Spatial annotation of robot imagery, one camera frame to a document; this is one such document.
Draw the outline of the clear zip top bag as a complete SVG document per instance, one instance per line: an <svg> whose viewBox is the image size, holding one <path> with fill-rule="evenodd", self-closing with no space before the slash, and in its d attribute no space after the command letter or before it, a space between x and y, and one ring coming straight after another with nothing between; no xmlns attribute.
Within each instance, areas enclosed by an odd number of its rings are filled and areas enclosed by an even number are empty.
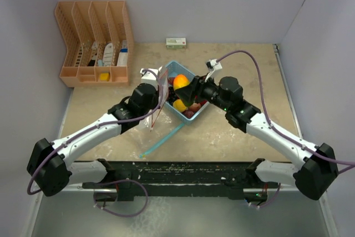
<svg viewBox="0 0 355 237"><path fill-rule="evenodd" d="M141 82L152 85L157 92L158 99L153 104L152 110L150 110L150 112L153 110L154 112L139 122L139 129L149 129L152 131L169 95L168 70L164 66L158 69L149 68L149 71L142 68L140 74Z"/></svg>

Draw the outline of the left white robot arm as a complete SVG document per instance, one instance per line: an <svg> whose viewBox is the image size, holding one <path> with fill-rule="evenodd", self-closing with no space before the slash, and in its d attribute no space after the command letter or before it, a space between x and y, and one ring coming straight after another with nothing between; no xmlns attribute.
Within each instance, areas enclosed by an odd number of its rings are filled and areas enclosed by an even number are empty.
<svg viewBox="0 0 355 237"><path fill-rule="evenodd" d="M34 145L27 172L31 178L27 194L43 192L54 196L67 185L95 183L112 186L115 170L104 159L80 162L83 154L97 145L124 134L157 111L163 102L161 85L139 84L128 97L112 106L92 124L52 142L43 138Z"/></svg>

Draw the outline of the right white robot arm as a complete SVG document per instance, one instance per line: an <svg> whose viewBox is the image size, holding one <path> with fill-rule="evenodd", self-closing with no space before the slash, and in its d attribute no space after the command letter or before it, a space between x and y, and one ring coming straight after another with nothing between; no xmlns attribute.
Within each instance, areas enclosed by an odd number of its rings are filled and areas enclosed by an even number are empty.
<svg viewBox="0 0 355 237"><path fill-rule="evenodd" d="M185 106L207 101L225 112L228 123L236 129L265 142L285 156L289 163L258 159L249 167L247 183L259 188L265 182L295 186L304 196L318 200L338 177L335 153L326 143L315 145L298 138L269 120L243 97L243 88L234 77L214 79L195 76L188 80L174 78L173 88Z"/></svg>

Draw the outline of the yellow lemon toy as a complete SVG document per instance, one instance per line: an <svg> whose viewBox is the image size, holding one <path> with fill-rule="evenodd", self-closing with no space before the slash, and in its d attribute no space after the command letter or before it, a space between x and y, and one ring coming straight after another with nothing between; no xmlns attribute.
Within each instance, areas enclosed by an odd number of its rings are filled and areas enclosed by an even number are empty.
<svg viewBox="0 0 355 237"><path fill-rule="evenodd" d="M181 99L177 99L176 101L173 102L173 107L179 111L180 113L186 111L188 107L182 102Z"/></svg>

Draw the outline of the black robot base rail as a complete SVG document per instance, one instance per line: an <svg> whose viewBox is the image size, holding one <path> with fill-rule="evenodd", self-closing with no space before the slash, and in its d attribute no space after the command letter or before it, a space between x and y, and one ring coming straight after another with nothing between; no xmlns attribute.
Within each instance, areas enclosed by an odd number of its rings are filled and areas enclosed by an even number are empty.
<svg viewBox="0 0 355 237"><path fill-rule="evenodd" d="M99 200L116 196L132 201L136 196L222 197L231 200L265 201L266 189L277 183L262 182L251 173L252 162L129 162L106 161L108 177L83 188L99 191Z"/></svg>

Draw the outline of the mango toy fruit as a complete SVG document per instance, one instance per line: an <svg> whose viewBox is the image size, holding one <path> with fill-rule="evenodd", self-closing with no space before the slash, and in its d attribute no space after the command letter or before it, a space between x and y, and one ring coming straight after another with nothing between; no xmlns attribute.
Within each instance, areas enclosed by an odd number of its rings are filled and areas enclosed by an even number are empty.
<svg viewBox="0 0 355 237"><path fill-rule="evenodd" d="M194 100L192 98L192 87L190 86L190 81L185 75L179 74L175 77L173 88L176 95L187 107L190 107L193 104Z"/></svg>

